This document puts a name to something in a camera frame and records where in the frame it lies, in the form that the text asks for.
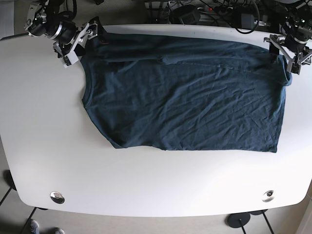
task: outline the black cable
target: black cable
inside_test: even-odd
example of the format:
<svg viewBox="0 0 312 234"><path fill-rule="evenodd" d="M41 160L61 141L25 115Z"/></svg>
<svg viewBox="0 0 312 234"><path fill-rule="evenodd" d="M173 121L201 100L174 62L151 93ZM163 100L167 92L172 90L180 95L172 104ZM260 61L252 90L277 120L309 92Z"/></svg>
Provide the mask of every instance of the black cable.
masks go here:
<svg viewBox="0 0 312 234"><path fill-rule="evenodd" d="M200 13L201 13L201 14L204 14L204 15L206 15L206 16L209 16L210 18L212 18L212 19L214 20L214 21L212 22L212 24L213 24L214 22L216 22L216 23L218 24L218 26L219 26L219 23L218 23L217 19L214 18L214 17L212 17L212 16L210 15L210 13L203 12L203 11L200 11Z"/></svg>
<svg viewBox="0 0 312 234"><path fill-rule="evenodd" d="M160 13L161 13L163 4L164 4L164 0L160 0L158 13L157 13L157 23L160 23Z"/></svg>
<svg viewBox="0 0 312 234"><path fill-rule="evenodd" d="M203 0L199 0L199 1L201 1L201 2L202 2L203 4L205 4L206 6L212 8L209 4L205 3ZM241 34L249 34L249 33L252 33L254 30L257 29L257 27L259 26L259 21L260 21L260 13L259 13L258 6L257 6L257 4L255 3L254 0L252 0L252 1L253 1L253 4L255 5L255 8L256 8L256 11L257 11L257 24L253 27L252 30L250 30L250 31L248 31L248 32L239 31L236 27L233 27L222 15L220 15L217 11L215 11L215 9L213 9L213 8L212 8L212 9L214 10L214 12L215 12L218 16L220 16L220 18L221 18L224 22L226 22L228 25L230 25L230 26L231 26L232 28L234 28L236 31L238 31L238 32L241 33Z"/></svg>
<svg viewBox="0 0 312 234"><path fill-rule="evenodd" d="M182 3L182 1L179 1L179 3L182 5L182 6L184 6L184 5L188 5L188 4L190 4L191 2L192 2L193 0L190 0L189 2L187 2L187 3Z"/></svg>
<svg viewBox="0 0 312 234"><path fill-rule="evenodd" d="M77 1L73 0L73 18L74 19L77 15Z"/></svg>
<svg viewBox="0 0 312 234"><path fill-rule="evenodd" d="M255 0L251 0L253 2L253 5L255 7L255 10L257 11L257 24L253 27L252 30L248 31L248 32L242 32L240 31L238 28L235 28L236 31L238 31L241 34L249 34L252 33L254 30L257 29L257 27L259 26L259 21L260 21L260 12L259 12L259 8L257 6L257 3L255 3Z"/></svg>
<svg viewBox="0 0 312 234"><path fill-rule="evenodd" d="M209 4L205 3L203 0L199 0L201 1L203 4L205 4L206 6L210 7L211 9L213 9L213 11L224 21L226 22L228 25L230 25L232 28L234 28L222 15L220 15L217 11L215 11L214 8L212 8Z"/></svg>

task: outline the white table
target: white table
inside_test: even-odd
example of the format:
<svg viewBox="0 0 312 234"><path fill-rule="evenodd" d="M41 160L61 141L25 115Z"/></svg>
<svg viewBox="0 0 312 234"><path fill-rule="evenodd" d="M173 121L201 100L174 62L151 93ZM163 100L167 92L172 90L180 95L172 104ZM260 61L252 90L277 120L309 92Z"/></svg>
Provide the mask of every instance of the white table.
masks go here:
<svg viewBox="0 0 312 234"><path fill-rule="evenodd" d="M106 26L108 32L235 40L266 33L183 25ZM46 38L0 41L0 134L21 200L48 209L121 216L197 216L300 202L312 178L312 66L287 87L277 153L114 149L84 110L80 63L63 68ZM266 191L275 199L263 202ZM50 198L65 197L63 204Z"/></svg>

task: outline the person's foot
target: person's foot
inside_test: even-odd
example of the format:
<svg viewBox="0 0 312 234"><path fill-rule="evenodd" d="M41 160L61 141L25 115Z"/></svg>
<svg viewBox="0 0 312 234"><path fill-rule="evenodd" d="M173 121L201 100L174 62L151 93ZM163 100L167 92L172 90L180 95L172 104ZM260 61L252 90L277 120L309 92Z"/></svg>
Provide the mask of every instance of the person's foot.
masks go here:
<svg viewBox="0 0 312 234"><path fill-rule="evenodd" d="M65 234L65 232L61 228L56 228L55 234Z"/></svg>
<svg viewBox="0 0 312 234"><path fill-rule="evenodd" d="M31 219L30 220L30 232L31 234L40 234L39 233L39 224L37 221Z"/></svg>

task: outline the electronic device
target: electronic device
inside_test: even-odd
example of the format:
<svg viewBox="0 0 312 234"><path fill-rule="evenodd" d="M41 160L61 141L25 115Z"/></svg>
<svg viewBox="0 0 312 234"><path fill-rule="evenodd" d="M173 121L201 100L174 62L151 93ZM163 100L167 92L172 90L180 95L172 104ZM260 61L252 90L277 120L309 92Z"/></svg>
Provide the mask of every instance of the electronic device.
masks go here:
<svg viewBox="0 0 312 234"><path fill-rule="evenodd" d="M55 41L53 44L54 51L58 54L58 58L61 58L65 67L77 62L78 57L85 53L81 45L84 40L100 37L103 44L108 43L105 37L106 32L98 17L84 24L82 28L76 27L72 20L76 16L77 4L75 4L76 0L73 1L73 12L63 11L60 13L59 6L64 3L64 0L35 1L29 7L25 24L25 30L29 35L34 37L45 35ZM205 1L199 1L214 10ZM257 12L257 17L254 18L248 12L240 11L236 17L238 21L234 26L227 22L220 12L214 11L231 27L243 34L252 33L261 24L262 26L269 26L269 22L260 20L256 0L250 1ZM279 51L281 51L288 60L287 71L299 74L302 65L311 64L312 50L306 46L308 40L312 38L311 7L304 0L261 0L261 2L269 11L273 11L271 14L274 15L274 20L281 25L282 29L282 35L270 35L269 38L264 38L264 41L270 43L269 52L272 62L276 61ZM275 5L278 4L278 11L274 12L273 8L270 7L272 2ZM195 24L200 18L198 8L187 4L182 4L182 7L174 11L169 6L168 12L171 12L170 17L173 23ZM238 30L238 28L251 28L252 26L253 28L248 32ZM285 48L295 54L293 58L286 52Z"/></svg>
<svg viewBox="0 0 312 234"><path fill-rule="evenodd" d="M300 74L302 65L311 64L312 49L306 46L312 38L312 12L305 1L279 0L280 10L276 12L276 19L281 25L282 35L270 35L264 41L270 43L272 62L275 62L279 51L288 60L287 71ZM292 58L284 49L286 47L295 55Z"/></svg>

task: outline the metal bracket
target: metal bracket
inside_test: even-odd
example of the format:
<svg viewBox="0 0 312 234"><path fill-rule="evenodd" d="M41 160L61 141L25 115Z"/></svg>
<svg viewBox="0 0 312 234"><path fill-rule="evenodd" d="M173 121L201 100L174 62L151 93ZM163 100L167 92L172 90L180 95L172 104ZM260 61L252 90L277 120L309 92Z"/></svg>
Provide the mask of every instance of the metal bracket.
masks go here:
<svg viewBox="0 0 312 234"><path fill-rule="evenodd" d="M264 42L270 42L272 45L274 45L276 48L278 48L283 53L283 55L288 60L288 65L287 65L287 71L288 72L294 72L294 73L297 73L299 75L301 65L302 65L302 61L300 60L301 57L299 57L298 60L290 57L290 55L285 51L285 49L281 45L281 43L284 40L279 40L279 38L282 38L282 37L284 37L284 35L279 35L279 36L278 35L270 35L269 38L264 38Z"/></svg>

